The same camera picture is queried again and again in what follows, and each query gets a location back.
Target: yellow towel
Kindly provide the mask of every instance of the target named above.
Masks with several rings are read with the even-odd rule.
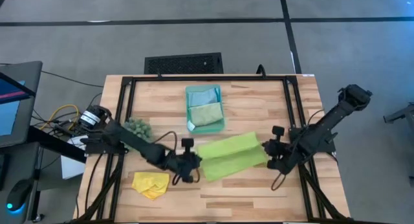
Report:
[[[142,195],[155,200],[166,193],[169,174],[156,172],[135,172],[132,187]]]

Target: wooden tabletop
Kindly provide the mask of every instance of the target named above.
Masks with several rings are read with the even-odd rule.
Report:
[[[113,114],[116,112],[121,79],[121,75],[107,76],[103,89],[100,105],[110,109]],[[298,75],[298,83],[305,117],[308,119],[313,113],[322,109],[318,86],[313,76]],[[184,89],[187,85],[202,84],[221,86],[226,127],[224,131],[213,135],[190,135],[186,127]],[[296,122],[300,123],[293,88],[291,87],[290,90]],[[122,120],[125,117],[127,96],[124,100]],[[322,112],[318,113],[311,122],[316,122],[322,116]],[[193,137],[195,147],[205,142],[225,139],[249,131],[255,131],[258,139],[264,142],[274,138],[272,126],[284,126],[286,133],[289,128],[283,86],[278,81],[137,82],[132,117],[142,118],[151,124],[154,138],[173,130],[177,132],[179,139]],[[282,141],[288,142],[286,135],[282,137]],[[173,137],[166,137],[161,143],[172,148]],[[97,155],[92,155],[86,162],[78,197],[80,215],[84,213],[86,189],[97,158]],[[325,153],[318,153],[314,158],[321,189],[336,208],[343,215],[348,216],[348,206],[337,164]],[[96,168],[88,205],[101,190],[105,164],[106,155],[102,157]],[[170,173],[171,179],[167,192],[155,201],[131,188],[135,172],[161,172],[161,170],[148,164],[135,151],[126,155],[115,222],[307,220],[297,168],[288,174],[285,182],[275,192],[271,191],[270,185],[278,171],[269,170],[264,164],[211,183],[202,176],[199,183],[179,183],[177,186],[172,186],[173,174]],[[311,189],[310,196],[314,215],[317,217],[316,202]],[[104,217],[108,217],[110,201],[111,191],[107,196]]]

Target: teal tray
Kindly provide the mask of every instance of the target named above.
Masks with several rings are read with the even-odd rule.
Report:
[[[217,90],[219,91],[219,94],[217,95],[217,100],[220,102],[220,106],[221,106],[221,112],[223,114],[223,119],[218,120],[214,123],[205,125],[205,126],[196,126],[192,131],[190,131],[190,129],[188,129],[188,131],[190,131],[191,134],[203,134],[203,133],[216,133],[219,131],[222,131],[224,129],[225,126],[225,121],[224,121],[224,109],[223,109],[223,101],[221,98],[221,88],[220,85],[189,85],[186,87],[186,112],[187,112],[187,122],[191,121],[191,114],[190,114],[190,107],[188,105],[188,93],[190,92],[202,92],[202,91],[207,91],[209,89],[213,89],[213,88],[217,88]]]

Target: gray carpet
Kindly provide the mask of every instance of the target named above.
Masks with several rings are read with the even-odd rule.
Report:
[[[291,17],[414,16],[414,0],[287,0]],[[0,21],[88,21],[212,17],[282,17],[279,0],[6,0]],[[316,75],[325,109],[337,90],[359,84],[369,107],[334,130],[352,217],[412,223],[412,133],[390,114],[414,101],[414,23],[294,23],[303,73]],[[0,27],[0,62],[42,60],[44,70],[102,85],[107,74],[142,74],[146,56],[221,52],[225,73],[293,73],[283,23],[102,27]],[[42,74],[36,110],[48,117],[73,103],[86,108],[101,92]],[[46,160],[54,158],[53,154]],[[60,165],[50,167],[59,176]],[[79,178],[42,193],[42,223],[67,221]],[[62,200],[55,195],[64,194]]]

